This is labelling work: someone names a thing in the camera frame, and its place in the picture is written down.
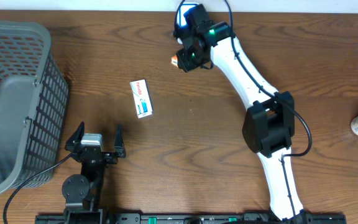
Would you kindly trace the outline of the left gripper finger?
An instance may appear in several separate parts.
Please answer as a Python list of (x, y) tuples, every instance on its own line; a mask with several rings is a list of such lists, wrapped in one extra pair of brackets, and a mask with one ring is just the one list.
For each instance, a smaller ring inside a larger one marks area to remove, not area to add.
[(121, 126), (118, 125), (114, 139), (114, 148), (117, 157), (126, 157), (126, 149), (122, 139)]
[(76, 131), (68, 138), (66, 146), (77, 146), (81, 144), (82, 137), (85, 133), (85, 124), (82, 121), (77, 127)]

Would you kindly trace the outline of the small orange box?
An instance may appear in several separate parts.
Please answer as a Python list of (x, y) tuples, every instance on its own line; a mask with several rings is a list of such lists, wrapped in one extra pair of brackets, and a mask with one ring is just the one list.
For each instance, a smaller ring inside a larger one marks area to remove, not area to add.
[(171, 64), (178, 67), (178, 57), (176, 55), (171, 58)]

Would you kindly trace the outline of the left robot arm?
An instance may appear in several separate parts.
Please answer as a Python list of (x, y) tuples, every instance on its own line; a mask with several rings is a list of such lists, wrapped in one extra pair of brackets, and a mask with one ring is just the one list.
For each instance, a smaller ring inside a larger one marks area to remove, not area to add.
[(117, 164), (119, 158), (126, 157), (121, 127), (118, 126), (114, 138), (113, 152), (104, 150), (101, 134), (85, 133), (85, 124), (65, 143), (71, 158), (81, 164), (81, 172), (69, 176), (62, 185), (65, 209), (65, 223), (115, 223), (114, 215), (106, 208), (99, 208), (104, 173), (108, 165)]

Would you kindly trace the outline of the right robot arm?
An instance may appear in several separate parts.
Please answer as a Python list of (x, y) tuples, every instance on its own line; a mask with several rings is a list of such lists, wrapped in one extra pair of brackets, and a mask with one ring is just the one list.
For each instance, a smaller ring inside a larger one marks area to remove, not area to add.
[(234, 33), (233, 23), (214, 22), (200, 3), (179, 3), (173, 36), (183, 48), (171, 63), (189, 72), (217, 67), (246, 109), (242, 135), (260, 159), (270, 194), (270, 210), (281, 222), (296, 221), (303, 205), (296, 192), (290, 154), (295, 133), (294, 100), (280, 93), (255, 68)]

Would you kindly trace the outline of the grey plastic basket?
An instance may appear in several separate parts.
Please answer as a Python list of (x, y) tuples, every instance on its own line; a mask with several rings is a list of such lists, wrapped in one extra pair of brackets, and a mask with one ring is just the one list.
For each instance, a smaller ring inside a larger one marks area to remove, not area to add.
[(0, 194), (53, 176), (69, 88), (35, 22), (0, 21)]

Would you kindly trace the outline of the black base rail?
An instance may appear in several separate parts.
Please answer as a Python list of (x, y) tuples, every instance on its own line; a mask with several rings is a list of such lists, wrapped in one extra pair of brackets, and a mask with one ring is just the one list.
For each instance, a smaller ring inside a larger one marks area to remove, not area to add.
[(346, 217), (338, 214), (312, 214), (301, 212), (291, 219), (279, 220), (269, 212), (249, 212), (243, 215), (156, 215), (117, 213), (97, 215), (37, 215), (35, 224), (53, 223), (105, 223), (105, 224), (219, 224), (219, 223), (297, 223), (297, 224), (346, 224)]

